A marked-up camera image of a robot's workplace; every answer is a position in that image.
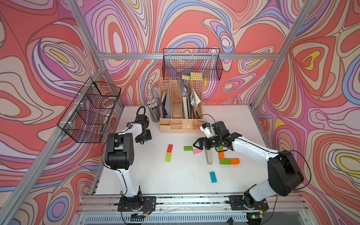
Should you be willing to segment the dark green block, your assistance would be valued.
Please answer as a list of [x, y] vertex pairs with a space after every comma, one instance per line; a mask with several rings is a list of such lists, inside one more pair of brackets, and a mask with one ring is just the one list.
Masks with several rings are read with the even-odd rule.
[[231, 160], [230, 160], [229, 158], [221, 158], [221, 159], [219, 160], [219, 163], [220, 163], [221, 165], [230, 165], [230, 164], [231, 164]]

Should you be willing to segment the red wooden block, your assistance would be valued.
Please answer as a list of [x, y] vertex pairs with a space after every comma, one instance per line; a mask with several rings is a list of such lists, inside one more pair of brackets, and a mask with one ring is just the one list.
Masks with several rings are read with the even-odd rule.
[[172, 150], [173, 150], [173, 145], [169, 144], [167, 148], [167, 153], [172, 153]]

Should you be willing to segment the orange block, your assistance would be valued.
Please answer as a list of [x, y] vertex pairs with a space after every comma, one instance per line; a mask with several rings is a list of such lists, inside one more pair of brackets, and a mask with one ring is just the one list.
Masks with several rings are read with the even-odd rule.
[[225, 155], [223, 152], [220, 152], [220, 153], [218, 153], [218, 157], [219, 157], [219, 159], [223, 159], [223, 158], [225, 158]]
[[231, 158], [230, 159], [230, 164], [231, 165], [238, 165], [238, 164], [240, 164], [240, 159], [239, 158]]

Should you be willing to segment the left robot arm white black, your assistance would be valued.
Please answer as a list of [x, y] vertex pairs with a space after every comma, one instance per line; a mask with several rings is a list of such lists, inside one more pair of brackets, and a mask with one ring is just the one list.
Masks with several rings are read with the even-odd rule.
[[134, 122], [118, 133], [109, 134], [106, 140], [105, 165], [113, 170], [122, 185], [118, 211], [120, 212], [152, 212], [150, 202], [143, 199], [139, 183], [130, 171], [135, 161], [135, 143], [144, 143], [149, 134], [149, 119], [146, 115], [137, 115]]

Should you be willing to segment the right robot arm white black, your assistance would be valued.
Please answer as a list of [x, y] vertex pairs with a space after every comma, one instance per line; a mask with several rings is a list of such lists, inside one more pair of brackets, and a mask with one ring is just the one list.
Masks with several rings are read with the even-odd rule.
[[222, 121], [212, 125], [203, 123], [200, 130], [206, 136], [195, 141], [195, 148], [210, 150], [222, 146], [226, 150], [247, 155], [267, 169], [268, 179], [244, 192], [240, 200], [243, 207], [252, 210], [268, 197], [286, 197], [304, 182], [301, 169], [290, 151], [272, 150], [246, 139], [239, 133], [230, 133]]

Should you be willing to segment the orange block front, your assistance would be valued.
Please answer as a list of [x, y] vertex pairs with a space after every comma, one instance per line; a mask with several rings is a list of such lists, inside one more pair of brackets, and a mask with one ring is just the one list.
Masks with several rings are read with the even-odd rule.
[[225, 158], [225, 155], [223, 152], [220, 152], [220, 153], [218, 153], [218, 157], [219, 157], [219, 159], [223, 159], [223, 158]]

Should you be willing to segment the light green block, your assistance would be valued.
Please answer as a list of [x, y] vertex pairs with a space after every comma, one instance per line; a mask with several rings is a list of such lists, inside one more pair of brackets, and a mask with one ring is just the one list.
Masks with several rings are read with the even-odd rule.
[[166, 159], [165, 159], [165, 161], [166, 161], [166, 162], [171, 162], [171, 156], [172, 156], [172, 153], [171, 153], [171, 152], [167, 152], [167, 153], [166, 153]]

